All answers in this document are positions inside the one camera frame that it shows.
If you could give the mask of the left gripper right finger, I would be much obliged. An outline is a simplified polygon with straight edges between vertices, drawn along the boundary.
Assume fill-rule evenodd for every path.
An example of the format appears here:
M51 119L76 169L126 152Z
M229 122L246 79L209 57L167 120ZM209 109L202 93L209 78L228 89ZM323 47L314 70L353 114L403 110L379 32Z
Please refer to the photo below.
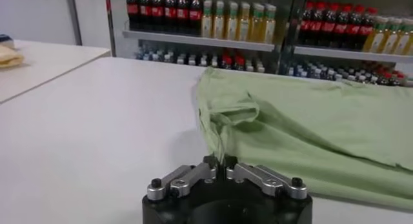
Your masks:
M227 179L253 183L267 196L278 197L286 194L292 199L303 200L308 196L307 186L301 178L288 178L272 169L246 163L239 163L235 156L224 156Z

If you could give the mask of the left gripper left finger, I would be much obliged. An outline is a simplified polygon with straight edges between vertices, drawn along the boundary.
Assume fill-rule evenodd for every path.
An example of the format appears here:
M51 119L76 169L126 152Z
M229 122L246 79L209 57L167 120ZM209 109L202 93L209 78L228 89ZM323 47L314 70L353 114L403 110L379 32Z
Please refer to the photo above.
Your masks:
M181 165L163 178L153 179L147 186L146 197L150 201L161 201L173 193L178 198L185 197L198 181L216 179L218 163L214 155L209 155L196 166Z

